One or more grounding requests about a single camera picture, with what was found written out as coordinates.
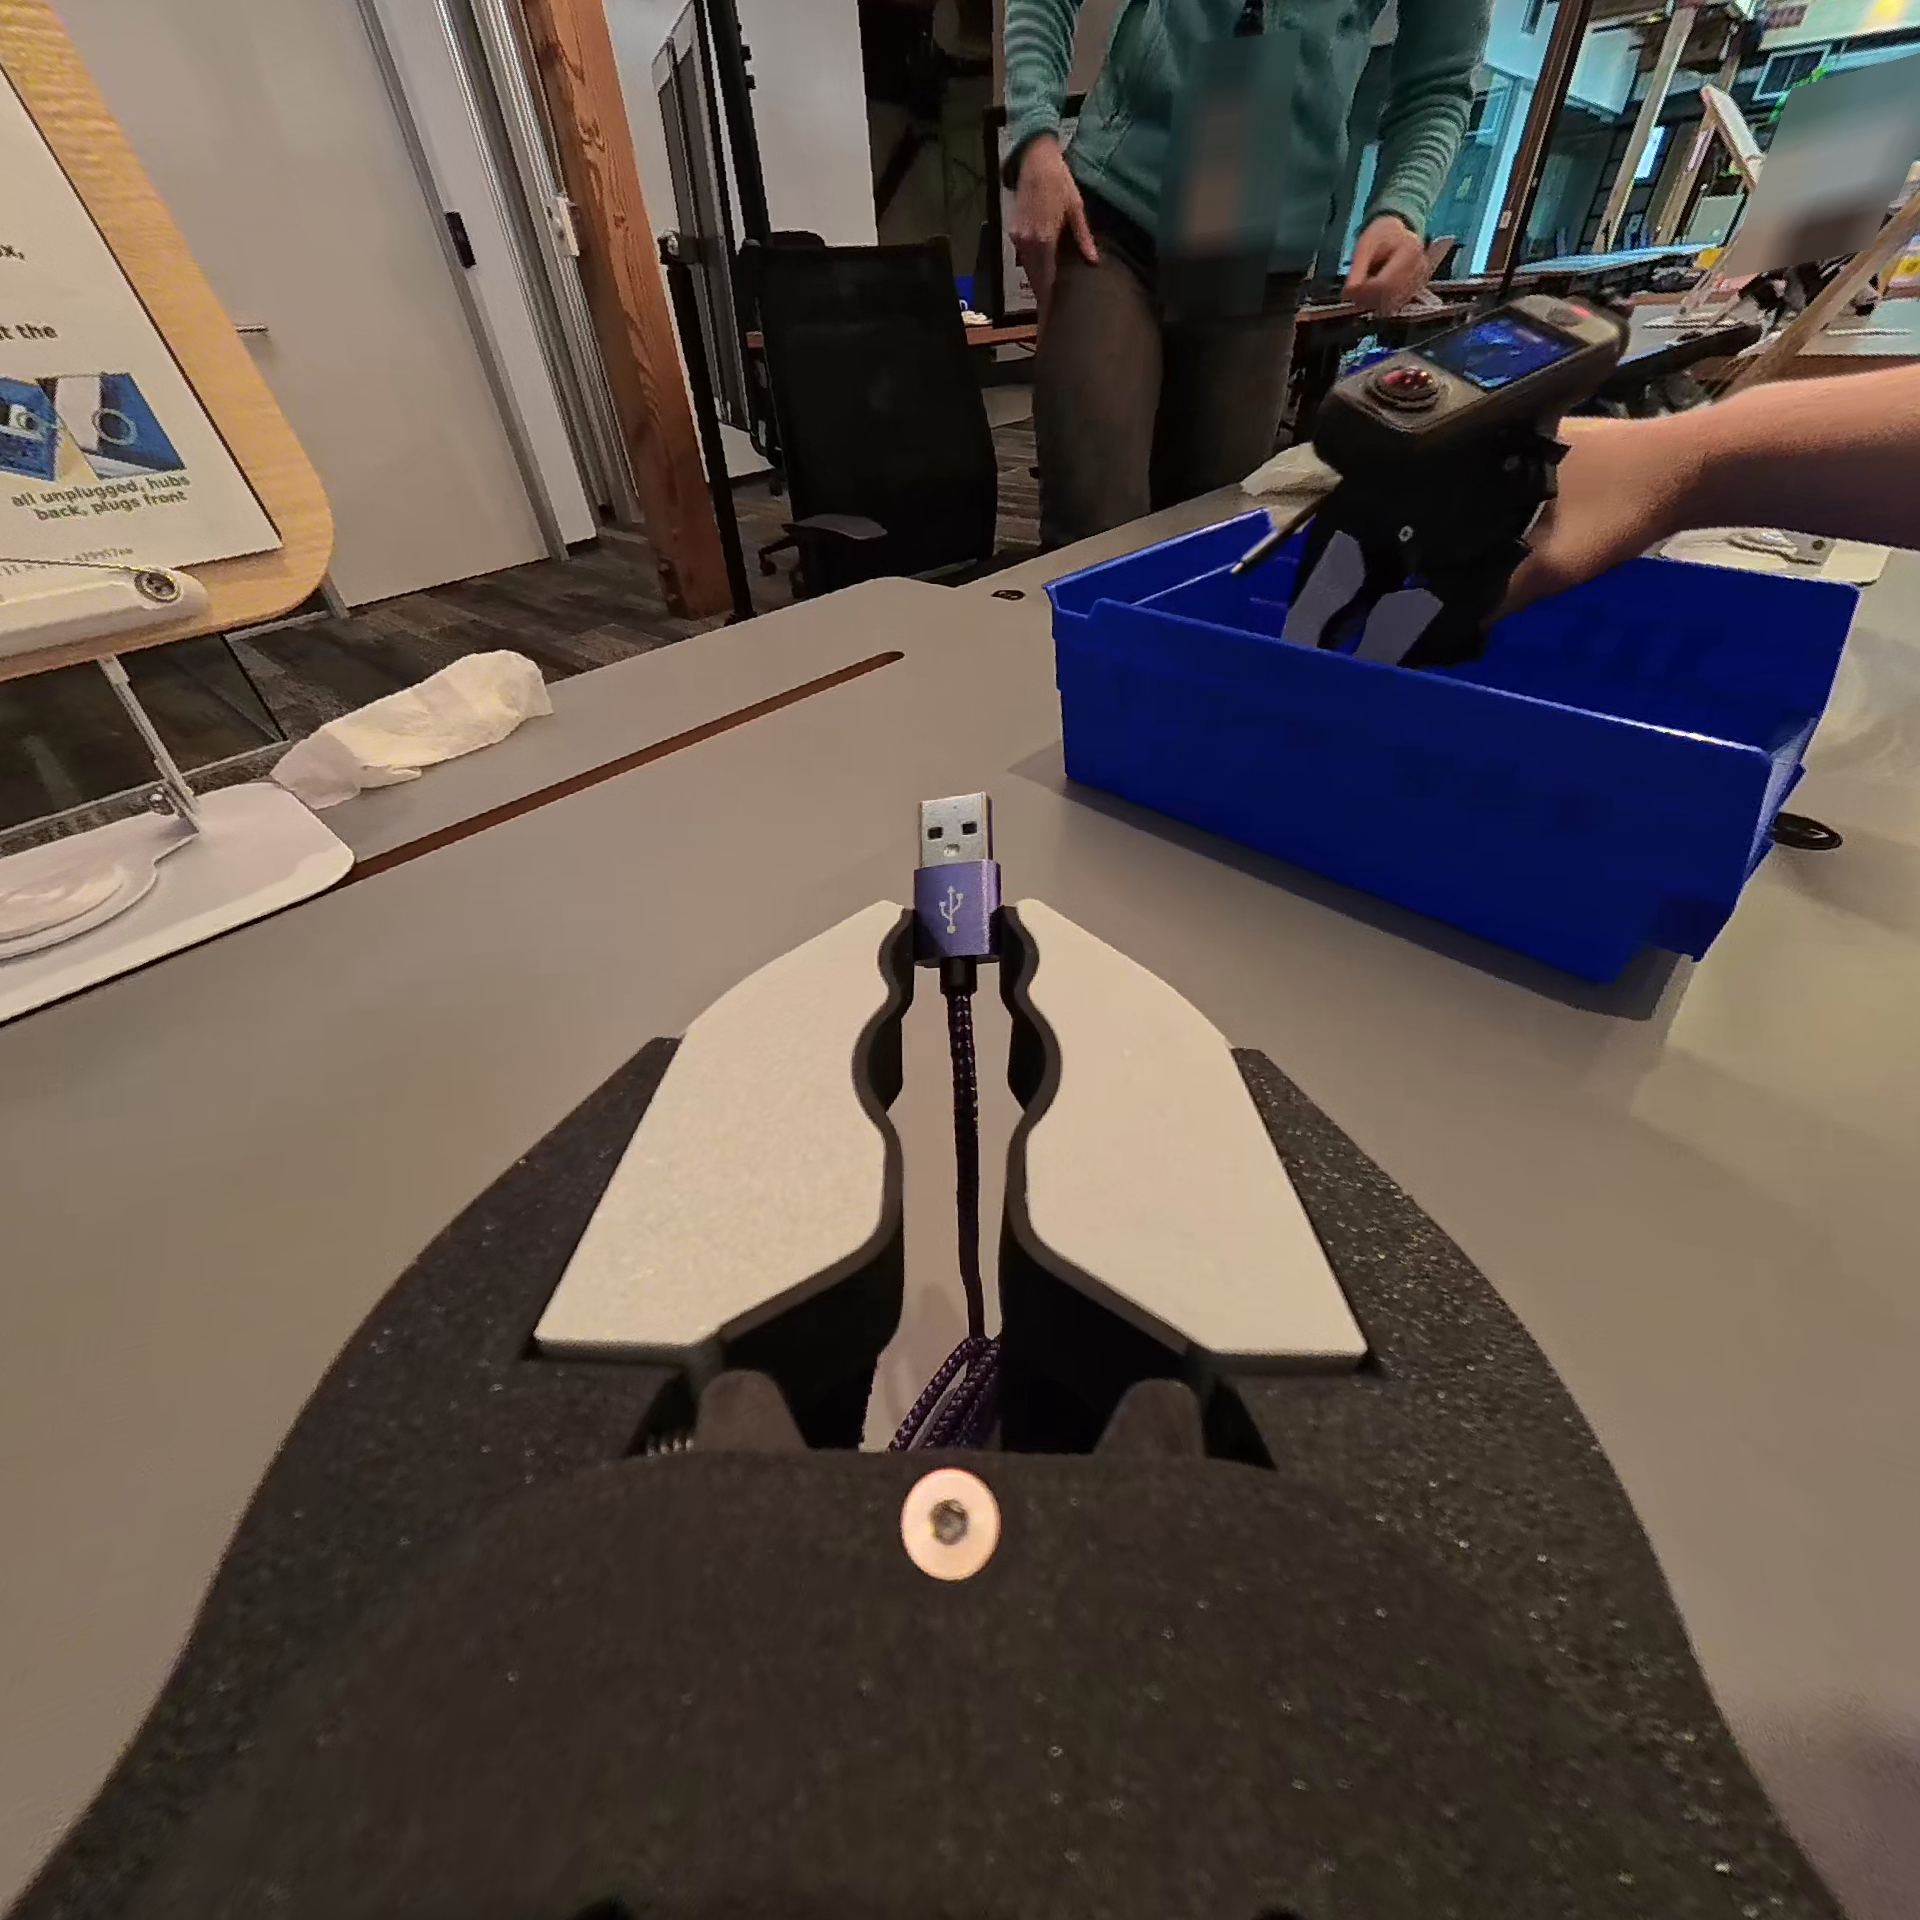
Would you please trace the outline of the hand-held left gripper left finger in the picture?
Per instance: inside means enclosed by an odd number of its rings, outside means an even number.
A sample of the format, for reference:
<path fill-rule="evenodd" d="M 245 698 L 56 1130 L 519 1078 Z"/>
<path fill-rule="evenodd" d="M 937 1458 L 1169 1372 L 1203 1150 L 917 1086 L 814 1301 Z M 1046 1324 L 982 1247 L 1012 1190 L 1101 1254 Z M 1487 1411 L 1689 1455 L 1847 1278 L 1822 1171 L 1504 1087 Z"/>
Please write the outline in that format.
<path fill-rule="evenodd" d="M 903 1007 L 903 908 L 878 900 L 685 1027 L 533 1327 L 543 1357 L 717 1365 L 900 1227 L 873 1047 Z"/>

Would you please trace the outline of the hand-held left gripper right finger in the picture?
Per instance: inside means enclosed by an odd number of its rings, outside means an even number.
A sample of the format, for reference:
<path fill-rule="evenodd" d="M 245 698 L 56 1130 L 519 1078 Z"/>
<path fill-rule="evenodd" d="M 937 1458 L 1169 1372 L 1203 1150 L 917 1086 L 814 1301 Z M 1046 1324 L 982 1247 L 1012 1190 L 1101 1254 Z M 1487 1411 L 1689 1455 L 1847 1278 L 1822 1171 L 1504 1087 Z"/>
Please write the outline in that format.
<path fill-rule="evenodd" d="M 1037 1042 L 1005 1174 L 1015 1245 L 1207 1374 L 1352 1374 L 1370 1343 L 1226 1035 L 1037 897 L 1004 913 Z"/>

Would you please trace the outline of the blue plastic bin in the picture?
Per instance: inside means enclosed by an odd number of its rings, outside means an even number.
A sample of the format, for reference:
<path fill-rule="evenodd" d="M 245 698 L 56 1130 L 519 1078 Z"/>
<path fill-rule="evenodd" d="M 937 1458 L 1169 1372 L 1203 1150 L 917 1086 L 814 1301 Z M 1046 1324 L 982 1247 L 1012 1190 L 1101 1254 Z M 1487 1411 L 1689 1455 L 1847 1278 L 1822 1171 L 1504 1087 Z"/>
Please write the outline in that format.
<path fill-rule="evenodd" d="M 1068 778 L 1590 982 L 1703 957 L 1860 587 L 1633 558 L 1407 669 L 1284 640 L 1259 510 L 1046 585 Z"/>

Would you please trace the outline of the person's right hand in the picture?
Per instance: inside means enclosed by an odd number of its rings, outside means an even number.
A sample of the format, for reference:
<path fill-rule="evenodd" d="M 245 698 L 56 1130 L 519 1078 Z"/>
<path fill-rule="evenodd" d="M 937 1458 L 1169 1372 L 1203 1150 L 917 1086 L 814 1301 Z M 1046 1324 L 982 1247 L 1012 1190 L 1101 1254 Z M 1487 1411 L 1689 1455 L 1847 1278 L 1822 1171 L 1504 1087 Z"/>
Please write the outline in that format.
<path fill-rule="evenodd" d="M 1703 471 L 1703 422 L 1572 418 L 1560 427 L 1554 492 L 1525 535 L 1497 615 L 1505 618 L 1677 531 Z"/>

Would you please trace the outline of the dark slim divider panel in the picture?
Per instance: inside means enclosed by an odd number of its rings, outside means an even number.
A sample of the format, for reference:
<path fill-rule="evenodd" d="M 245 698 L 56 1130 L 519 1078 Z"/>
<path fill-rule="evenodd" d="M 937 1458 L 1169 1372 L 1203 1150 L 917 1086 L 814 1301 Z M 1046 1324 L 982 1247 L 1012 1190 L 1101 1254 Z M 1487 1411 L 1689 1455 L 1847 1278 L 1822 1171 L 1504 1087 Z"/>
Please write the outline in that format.
<path fill-rule="evenodd" d="M 1235 561 L 1228 567 L 1234 577 L 1243 577 L 1268 564 L 1281 561 L 1292 567 L 1297 580 L 1304 580 L 1321 552 L 1323 537 L 1320 519 L 1325 500 L 1315 497 L 1301 504 L 1284 522 L 1273 522 Z"/>

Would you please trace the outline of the white stand base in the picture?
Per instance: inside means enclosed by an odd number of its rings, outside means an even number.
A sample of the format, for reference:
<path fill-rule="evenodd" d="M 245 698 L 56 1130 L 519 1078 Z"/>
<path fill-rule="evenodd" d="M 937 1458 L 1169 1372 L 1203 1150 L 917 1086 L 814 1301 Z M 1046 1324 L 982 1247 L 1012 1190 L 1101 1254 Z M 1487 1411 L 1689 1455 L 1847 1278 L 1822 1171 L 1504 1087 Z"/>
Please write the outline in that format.
<path fill-rule="evenodd" d="M 1866 587 L 1883 574 L 1891 549 L 1875 541 L 1738 525 L 1684 531 L 1664 539 L 1654 553 L 1681 564 L 1708 564 Z"/>

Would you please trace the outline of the black office chair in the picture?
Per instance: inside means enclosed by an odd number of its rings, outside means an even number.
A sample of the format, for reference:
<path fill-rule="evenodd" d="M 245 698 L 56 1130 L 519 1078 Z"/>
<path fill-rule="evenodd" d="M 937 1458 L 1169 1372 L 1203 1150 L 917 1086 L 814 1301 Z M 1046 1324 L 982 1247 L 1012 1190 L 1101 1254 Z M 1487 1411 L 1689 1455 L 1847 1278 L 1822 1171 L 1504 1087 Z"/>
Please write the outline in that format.
<path fill-rule="evenodd" d="M 976 577 L 996 558 L 998 460 L 948 240 L 746 241 L 792 545 L 790 587 Z"/>

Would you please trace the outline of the crumpled white paper towel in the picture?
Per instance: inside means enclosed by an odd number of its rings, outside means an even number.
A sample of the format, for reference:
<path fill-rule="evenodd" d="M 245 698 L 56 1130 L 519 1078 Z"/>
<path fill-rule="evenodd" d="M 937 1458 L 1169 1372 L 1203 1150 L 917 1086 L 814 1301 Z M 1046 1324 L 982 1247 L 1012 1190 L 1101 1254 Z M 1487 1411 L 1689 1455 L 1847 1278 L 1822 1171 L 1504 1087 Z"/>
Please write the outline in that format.
<path fill-rule="evenodd" d="M 551 712 L 548 682 L 532 658 L 476 652 L 326 721 L 293 741 L 269 778 L 310 810 L 327 810 L 490 750 Z"/>

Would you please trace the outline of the wooden document stand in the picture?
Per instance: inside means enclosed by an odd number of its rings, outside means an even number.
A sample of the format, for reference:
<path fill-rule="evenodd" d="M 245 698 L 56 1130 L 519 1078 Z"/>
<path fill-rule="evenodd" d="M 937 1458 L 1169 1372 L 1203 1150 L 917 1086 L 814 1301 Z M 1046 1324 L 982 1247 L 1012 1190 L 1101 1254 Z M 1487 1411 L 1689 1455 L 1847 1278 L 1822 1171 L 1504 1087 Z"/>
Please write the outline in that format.
<path fill-rule="evenodd" d="M 141 810 L 3 858 L 2 1018 L 198 948 L 342 882 L 354 854 L 271 779 L 191 790 L 125 655 L 225 636 L 323 584 L 323 484 L 50 4 L 2 5 L 3 82 L 145 304 L 266 515 L 276 552 L 190 567 L 2 558 L 3 679 L 93 662 L 154 761 Z"/>

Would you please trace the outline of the printed instruction sheet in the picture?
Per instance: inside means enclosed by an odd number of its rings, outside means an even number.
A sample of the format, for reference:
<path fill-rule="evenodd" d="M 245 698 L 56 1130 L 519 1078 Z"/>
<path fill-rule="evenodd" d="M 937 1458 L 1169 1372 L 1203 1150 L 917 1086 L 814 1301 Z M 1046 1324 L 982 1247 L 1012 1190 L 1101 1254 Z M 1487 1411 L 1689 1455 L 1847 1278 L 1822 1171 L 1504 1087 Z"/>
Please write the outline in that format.
<path fill-rule="evenodd" d="M 282 545 L 9 80 L 2 82 L 2 559 L 190 567 Z"/>

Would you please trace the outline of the wooden post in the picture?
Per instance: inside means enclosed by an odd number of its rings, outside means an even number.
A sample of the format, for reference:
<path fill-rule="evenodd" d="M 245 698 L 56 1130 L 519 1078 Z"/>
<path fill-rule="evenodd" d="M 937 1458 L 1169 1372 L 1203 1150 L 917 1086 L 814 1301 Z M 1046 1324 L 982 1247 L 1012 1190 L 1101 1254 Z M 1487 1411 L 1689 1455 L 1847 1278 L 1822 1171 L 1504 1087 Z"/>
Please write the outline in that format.
<path fill-rule="evenodd" d="M 519 5 L 617 441 L 668 611 L 732 611 L 726 553 L 601 2 Z"/>

